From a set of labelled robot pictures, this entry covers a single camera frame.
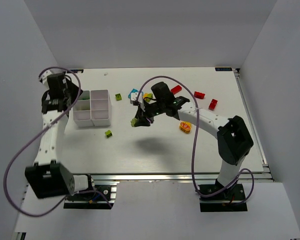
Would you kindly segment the lime rounded lego brick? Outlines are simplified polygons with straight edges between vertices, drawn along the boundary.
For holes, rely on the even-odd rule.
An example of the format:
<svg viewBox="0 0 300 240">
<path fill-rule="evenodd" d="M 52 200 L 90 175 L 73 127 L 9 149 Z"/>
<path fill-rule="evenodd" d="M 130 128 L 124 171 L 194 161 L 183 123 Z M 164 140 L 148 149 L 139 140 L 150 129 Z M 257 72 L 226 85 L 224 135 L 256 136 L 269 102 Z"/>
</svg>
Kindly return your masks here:
<svg viewBox="0 0 300 240">
<path fill-rule="evenodd" d="M 144 97 L 145 101 L 147 103 L 149 103 L 152 99 L 153 99 L 153 94 L 152 93 L 149 93 L 149 96 L 148 97 Z"/>
</svg>

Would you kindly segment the olive lime small lego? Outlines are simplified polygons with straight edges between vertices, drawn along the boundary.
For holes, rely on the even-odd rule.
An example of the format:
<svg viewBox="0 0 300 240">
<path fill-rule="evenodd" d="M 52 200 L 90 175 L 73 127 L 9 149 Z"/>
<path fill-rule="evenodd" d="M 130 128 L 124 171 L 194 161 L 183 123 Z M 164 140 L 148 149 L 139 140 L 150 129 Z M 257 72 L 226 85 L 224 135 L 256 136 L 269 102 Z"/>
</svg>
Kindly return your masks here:
<svg viewBox="0 0 300 240">
<path fill-rule="evenodd" d="M 112 134 L 112 132 L 110 131 L 110 130 L 107 130 L 105 133 L 105 136 L 107 137 L 107 138 L 109 138 L 109 137 L 111 137 L 113 134 Z"/>
</svg>

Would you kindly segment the green and pale lego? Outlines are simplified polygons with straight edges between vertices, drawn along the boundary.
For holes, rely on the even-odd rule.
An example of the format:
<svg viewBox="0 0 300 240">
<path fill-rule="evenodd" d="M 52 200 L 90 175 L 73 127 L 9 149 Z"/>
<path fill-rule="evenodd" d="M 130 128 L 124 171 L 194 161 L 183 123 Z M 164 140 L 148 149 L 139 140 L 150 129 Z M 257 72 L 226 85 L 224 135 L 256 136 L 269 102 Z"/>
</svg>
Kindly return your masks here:
<svg viewBox="0 0 300 240">
<path fill-rule="evenodd" d="M 130 121 L 130 124 L 132 127 L 135 127 L 135 124 L 137 123 L 138 119 L 137 118 L 133 118 L 131 121 Z"/>
</svg>

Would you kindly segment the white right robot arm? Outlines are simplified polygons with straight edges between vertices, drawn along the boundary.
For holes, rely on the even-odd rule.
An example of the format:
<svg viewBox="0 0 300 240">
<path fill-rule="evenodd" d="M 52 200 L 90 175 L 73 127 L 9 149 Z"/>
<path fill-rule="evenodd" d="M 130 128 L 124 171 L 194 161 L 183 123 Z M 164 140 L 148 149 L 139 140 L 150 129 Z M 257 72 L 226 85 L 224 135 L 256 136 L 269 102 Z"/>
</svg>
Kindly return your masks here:
<svg viewBox="0 0 300 240">
<path fill-rule="evenodd" d="M 218 153 L 222 159 L 216 184 L 229 188 L 238 179 L 241 165 L 254 145 L 251 134 L 240 116 L 223 117 L 199 108 L 184 96 L 174 96 L 164 82 L 151 88 L 154 99 L 147 102 L 140 92 L 130 95 L 130 103 L 137 107 L 132 127 L 149 127 L 156 116 L 169 117 L 195 125 L 217 140 Z"/>
</svg>

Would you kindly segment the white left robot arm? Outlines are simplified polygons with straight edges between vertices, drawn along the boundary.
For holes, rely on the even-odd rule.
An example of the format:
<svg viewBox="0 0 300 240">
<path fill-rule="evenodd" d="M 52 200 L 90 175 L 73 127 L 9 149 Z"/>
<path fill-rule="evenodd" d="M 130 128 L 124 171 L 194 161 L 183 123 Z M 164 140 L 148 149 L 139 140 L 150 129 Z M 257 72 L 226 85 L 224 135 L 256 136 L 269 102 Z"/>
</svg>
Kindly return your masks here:
<svg viewBox="0 0 300 240">
<path fill-rule="evenodd" d="M 80 90 L 65 73 L 46 73 L 41 80 L 47 91 L 41 98 L 43 128 L 37 156 L 25 177 L 38 199 L 73 195 L 92 189 L 88 174 L 73 174 L 62 163 L 67 112 Z"/>
</svg>

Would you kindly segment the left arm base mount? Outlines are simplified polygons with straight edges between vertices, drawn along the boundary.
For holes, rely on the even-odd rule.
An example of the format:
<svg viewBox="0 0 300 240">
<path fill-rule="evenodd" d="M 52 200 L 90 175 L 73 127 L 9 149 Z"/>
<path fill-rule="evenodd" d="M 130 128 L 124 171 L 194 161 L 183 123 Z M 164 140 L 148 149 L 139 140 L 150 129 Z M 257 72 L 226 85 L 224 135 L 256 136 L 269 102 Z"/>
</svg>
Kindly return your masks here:
<svg viewBox="0 0 300 240">
<path fill-rule="evenodd" d="M 90 184 L 87 193 L 69 196 L 63 204 L 68 210 L 110 210 L 116 199 L 117 183 L 95 181 Z"/>
</svg>

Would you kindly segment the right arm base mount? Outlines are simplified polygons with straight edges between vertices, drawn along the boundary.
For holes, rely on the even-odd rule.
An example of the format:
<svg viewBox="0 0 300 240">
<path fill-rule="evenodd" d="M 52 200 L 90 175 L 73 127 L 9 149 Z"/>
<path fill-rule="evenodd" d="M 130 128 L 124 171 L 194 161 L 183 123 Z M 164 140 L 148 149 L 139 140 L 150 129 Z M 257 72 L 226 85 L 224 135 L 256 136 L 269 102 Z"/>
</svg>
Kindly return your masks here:
<svg viewBox="0 0 300 240">
<path fill-rule="evenodd" d="M 212 197 L 199 199 L 201 213 L 247 212 L 248 207 L 243 200 L 246 199 L 243 185 L 235 186 Z"/>
</svg>

